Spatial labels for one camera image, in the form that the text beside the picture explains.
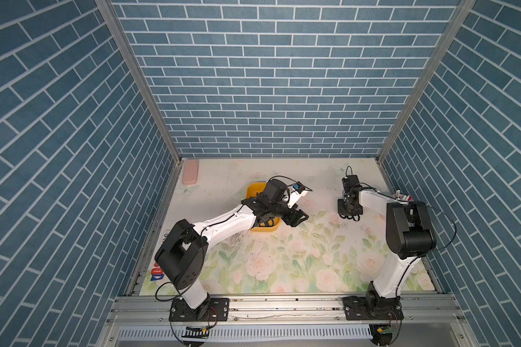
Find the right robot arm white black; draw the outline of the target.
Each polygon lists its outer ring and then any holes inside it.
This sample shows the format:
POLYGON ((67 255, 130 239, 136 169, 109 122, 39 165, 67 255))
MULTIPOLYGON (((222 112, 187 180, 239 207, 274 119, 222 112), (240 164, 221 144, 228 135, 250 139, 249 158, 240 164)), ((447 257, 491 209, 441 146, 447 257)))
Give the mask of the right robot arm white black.
POLYGON ((369 209, 385 217, 385 237, 390 254, 369 285, 367 299, 390 302, 400 297, 412 268, 436 247, 436 233, 424 202, 398 193, 387 195, 359 181, 356 175, 342 178, 343 196, 337 201, 340 218, 359 221, 369 209))

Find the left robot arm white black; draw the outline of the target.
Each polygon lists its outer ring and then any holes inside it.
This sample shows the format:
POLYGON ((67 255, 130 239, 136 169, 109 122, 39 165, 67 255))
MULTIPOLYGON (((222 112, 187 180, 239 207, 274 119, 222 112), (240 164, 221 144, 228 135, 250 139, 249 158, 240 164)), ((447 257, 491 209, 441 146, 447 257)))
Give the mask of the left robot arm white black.
POLYGON ((291 227, 308 220, 298 201, 312 189, 298 181, 286 184, 281 179, 280 175, 270 178, 261 193, 241 200, 227 213, 196 223, 182 219, 167 234, 154 261, 189 308, 203 309, 210 300, 199 281, 210 247, 275 218, 291 227))

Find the yellow plastic storage box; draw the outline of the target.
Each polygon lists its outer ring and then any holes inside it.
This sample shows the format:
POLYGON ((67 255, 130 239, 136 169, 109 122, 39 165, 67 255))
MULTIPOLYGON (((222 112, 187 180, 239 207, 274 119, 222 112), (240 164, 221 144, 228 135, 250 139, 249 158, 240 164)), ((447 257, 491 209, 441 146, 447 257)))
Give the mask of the yellow plastic storage box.
MULTIPOLYGON (((267 199, 258 198, 263 193, 265 188, 266 182, 253 182, 246 189, 245 198, 247 200, 251 200, 250 206, 256 216, 260 216, 263 211, 266 210, 265 202, 267 199)), ((250 229, 250 231, 257 233, 272 233, 278 229, 280 222, 281 218, 266 217, 262 221, 256 221, 256 224, 250 229)))

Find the pink pencil case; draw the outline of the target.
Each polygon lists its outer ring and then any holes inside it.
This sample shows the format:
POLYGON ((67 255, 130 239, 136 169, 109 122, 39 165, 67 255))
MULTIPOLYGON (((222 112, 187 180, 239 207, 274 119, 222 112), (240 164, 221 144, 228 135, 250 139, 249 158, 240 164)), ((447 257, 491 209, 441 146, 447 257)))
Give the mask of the pink pencil case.
POLYGON ((192 186, 198 182, 200 161, 198 159, 186 159, 182 169, 182 184, 192 186))

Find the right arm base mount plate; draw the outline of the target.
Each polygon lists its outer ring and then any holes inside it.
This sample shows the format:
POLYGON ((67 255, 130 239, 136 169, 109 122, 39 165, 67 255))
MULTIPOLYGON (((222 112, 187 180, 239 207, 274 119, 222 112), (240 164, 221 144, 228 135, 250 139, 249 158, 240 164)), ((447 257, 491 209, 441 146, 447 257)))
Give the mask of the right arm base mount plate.
POLYGON ((347 296, 342 300, 347 320, 403 320, 399 298, 347 296))

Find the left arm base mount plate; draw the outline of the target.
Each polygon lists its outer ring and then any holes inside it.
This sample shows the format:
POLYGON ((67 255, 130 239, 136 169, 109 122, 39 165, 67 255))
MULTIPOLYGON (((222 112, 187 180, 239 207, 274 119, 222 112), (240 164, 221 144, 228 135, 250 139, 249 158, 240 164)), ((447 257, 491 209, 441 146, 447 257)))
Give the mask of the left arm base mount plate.
POLYGON ((208 296, 204 303, 192 309, 185 300, 172 302, 170 322, 227 322, 230 299, 227 297, 208 296))

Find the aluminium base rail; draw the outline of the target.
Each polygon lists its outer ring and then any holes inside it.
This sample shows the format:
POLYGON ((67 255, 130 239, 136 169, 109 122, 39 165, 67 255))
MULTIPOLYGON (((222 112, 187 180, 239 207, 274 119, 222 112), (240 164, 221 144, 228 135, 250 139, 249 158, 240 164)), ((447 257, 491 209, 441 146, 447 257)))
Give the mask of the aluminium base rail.
POLYGON ((116 299, 100 346, 476 346, 450 294, 402 296, 401 316, 375 320, 339 294, 255 294, 214 298, 209 320, 185 321, 175 303, 116 299))

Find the aluminium corner frame post right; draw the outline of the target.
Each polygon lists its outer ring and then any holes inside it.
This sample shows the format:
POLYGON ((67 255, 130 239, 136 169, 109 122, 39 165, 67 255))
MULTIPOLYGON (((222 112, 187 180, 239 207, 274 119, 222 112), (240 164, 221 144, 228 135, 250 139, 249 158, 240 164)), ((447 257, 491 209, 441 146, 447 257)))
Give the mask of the aluminium corner frame post right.
POLYGON ((443 34, 438 39, 431 56, 423 68, 421 76, 416 81, 411 94, 406 99, 402 111, 399 113, 395 124, 391 128, 389 135, 387 136, 382 148, 379 150, 378 155, 376 156, 376 163, 380 169, 383 169, 386 156, 388 156, 393 144, 399 137, 402 128, 407 123, 410 115, 415 109, 415 106, 421 99, 423 92, 437 71, 440 63, 445 57, 445 54, 448 52, 449 47, 451 46, 457 33, 460 31, 460 28, 467 19, 467 16, 469 15, 470 10, 472 10, 474 7, 475 3, 476 0, 459 1, 457 7, 453 11, 443 34))

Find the aluminium corner frame post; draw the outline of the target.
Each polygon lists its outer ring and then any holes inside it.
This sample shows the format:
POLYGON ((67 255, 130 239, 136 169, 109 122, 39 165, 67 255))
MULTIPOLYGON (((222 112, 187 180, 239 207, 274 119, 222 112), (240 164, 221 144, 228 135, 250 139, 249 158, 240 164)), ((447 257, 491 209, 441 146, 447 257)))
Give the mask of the aluminium corner frame post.
POLYGON ((151 113, 155 125, 161 133, 161 136, 164 140, 164 143, 166 144, 169 153, 171 154, 176 165, 180 165, 182 160, 181 155, 179 154, 177 147, 169 134, 166 122, 164 121, 162 113, 159 110, 159 107, 153 97, 151 89, 147 84, 146 78, 143 74, 142 69, 140 68, 140 65, 132 50, 130 42, 126 34, 124 33, 124 29, 119 18, 117 17, 117 13, 114 9, 113 4, 111 3, 111 1, 107 0, 96 0, 96 5, 111 33, 111 36, 114 39, 114 42, 117 45, 117 48, 120 51, 120 54, 124 62, 127 65, 127 68, 129 69, 130 74, 132 75, 136 83, 140 95, 142 96, 148 110, 151 113))
POLYGON ((453 11, 443 34, 438 39, 431 56, 423 68, 421 76, 416 81, 411 94, 406 99, 402 111, 399 113, 395 124, 391 128, 389 135, 387 136, 382 148, 379 150, 378 155, 376 156, 376 163, 380 169, 383 169, 386 156, 388 156, 393 144, 399 137, 402 128, 407 123, 410 115, 415 109, 415 106, 421 99, 423 92, 437 71, 440 63, 445 57, 445 54, 448 52, 449 47, 451 46, 457 33, 460 31, 460 28, 467 19, 467 16, 469 15, 470 10, 472 10, 474 7, 475 3, 476 0, 459 1, 457 7, 453 11))

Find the aluminium corner frame post left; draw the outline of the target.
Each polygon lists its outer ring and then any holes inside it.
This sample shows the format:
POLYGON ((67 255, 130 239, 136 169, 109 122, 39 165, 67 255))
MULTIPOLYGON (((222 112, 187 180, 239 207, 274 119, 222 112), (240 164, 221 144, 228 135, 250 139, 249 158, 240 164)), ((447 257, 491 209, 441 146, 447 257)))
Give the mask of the aluminium corner frame post left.
POLYGON ((142 96, 148 110, 151 113, 155 125, 161 133, 161 136, 164 140, 164 143, 166 144, 169 153, 171 154, 176 165, 180 165, 182 160, 181 155, 179 154, 177 147, 169 134, 166 122, 164 121, 162 113, 159 110, 159 107, 153 97, 151 89, 147 84, 146 78, 143 74, 142 69, 140 68, 140 65, 132 50, 130 42, 126 34, 124 33, 124 29, 119 18, 117 17, 117 13, 114 9, 113 4, 111 3, 111 1, 107 0, 96 0, 96 5, 111 33, 111 36, 114 39, 114 42, 117 45, 117 48, 120 51, 120 54, 124 62, 127 65, 127 68, 129 69, 130 74, 132 75, 136 83, 140 95, 142 96))

